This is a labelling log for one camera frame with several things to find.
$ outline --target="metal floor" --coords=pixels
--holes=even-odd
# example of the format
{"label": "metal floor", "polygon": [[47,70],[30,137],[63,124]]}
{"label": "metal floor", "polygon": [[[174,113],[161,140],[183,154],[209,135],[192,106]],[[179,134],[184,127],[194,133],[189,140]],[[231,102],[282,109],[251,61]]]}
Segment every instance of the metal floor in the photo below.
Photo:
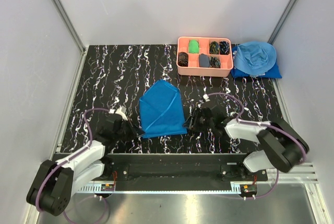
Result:
{"label": "metal floor", "polygon": [[[267,184],[259,185],[258,195],[268,189]],[[88,196],[74,195],[67,207],[68,216],[75,223],[92,224],[103,212],[103,203],[94,198],[74,208],[74,203]],[[114,194],[108,198],[108,204],[110,213],[101,224],[316,223],[303,184],[279,184],[268,197],[246,202],[218,195]],[[63,215],[42,213],[37,223],[68,222]]]}

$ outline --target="black marble table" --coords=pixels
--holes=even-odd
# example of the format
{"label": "black marble table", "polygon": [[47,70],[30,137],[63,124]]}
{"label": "black marble table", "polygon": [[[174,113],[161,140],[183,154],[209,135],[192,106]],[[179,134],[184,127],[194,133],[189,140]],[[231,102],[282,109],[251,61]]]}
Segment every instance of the black marble table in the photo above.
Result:
{"label": "black marble table", "polygon": [[[92,45],[89,47],[73,107],[68,119],[61,152],[73,152],[88,141],[82,115],[85,109],[127,107],[128,117],[140,125],[139,98],[155,81],[164,79],[181,91],[185,118],[205,93],[225,92],[245,105],[244,120],[267,121],[282,117],[270,79],[180,76],[176,66],[177,45]],[[238,112],[230,99],[217,96],[227,115]],[[94,131],[106,115],[89,116]],[[256,144],[227,137],[203,134],[163,136],[149,139],[125,139],[115,144],[113,153],[226,153],[258,150]]]}

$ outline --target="green cloth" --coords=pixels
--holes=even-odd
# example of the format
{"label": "green cloth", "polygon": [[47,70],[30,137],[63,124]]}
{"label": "green cloth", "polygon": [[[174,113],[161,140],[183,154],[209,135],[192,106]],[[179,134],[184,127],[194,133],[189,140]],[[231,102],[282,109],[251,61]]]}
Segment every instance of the green cloth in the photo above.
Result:
{"label": "green cloth", "polygon": [[197,40],[189,41],[189,53],[199,53],[199,44]]}

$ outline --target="divided storage box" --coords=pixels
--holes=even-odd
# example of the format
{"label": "divided storage box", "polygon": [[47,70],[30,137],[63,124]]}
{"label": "divided storage box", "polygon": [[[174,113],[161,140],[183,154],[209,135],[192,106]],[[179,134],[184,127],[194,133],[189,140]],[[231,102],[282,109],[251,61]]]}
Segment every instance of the divided storage box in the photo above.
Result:
{"label": "divided storage box", "polygon": [[[196,40],[199,43],[199,53],[189,53],[188,46],[190,40]],[[230,45],[230,51],[227,55],[222,54],[210,54],[209,48],[210,43],[216,41],[226,41]],[[188,66],[178,65],[178,55],[181,52],[188,54]],[[203,68],[199,67],[199,55],[203,53],[208,56],[217,57],[220,60],[220,68]],[[226,77],[229,75],[231,69],[233,68],[232,59],[232,46],[229,39],[224,38],[200,38],[200,37],[180,37],[177,43],[177,72],[180,75],[193,75],[193,76],[212,76],[212,77]]]}

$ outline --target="white wall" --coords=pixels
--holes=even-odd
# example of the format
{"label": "white wall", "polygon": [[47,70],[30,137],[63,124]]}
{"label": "white wall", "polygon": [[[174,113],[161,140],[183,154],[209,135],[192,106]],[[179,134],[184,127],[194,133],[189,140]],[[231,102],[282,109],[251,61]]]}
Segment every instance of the white wall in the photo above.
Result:
{"label": "white wall", "polygon": [[334,215],[334,0],[299,0],[275,47],[293,127],[310,146],[313,162]]}
{"label": "white wall", "polygon": [[84,44],[267,41],[288,0],[61,0]]}
{"label": "white wall", "polygon": [[80,58],[51,0],[0,0],[0,222],[22,224]]}

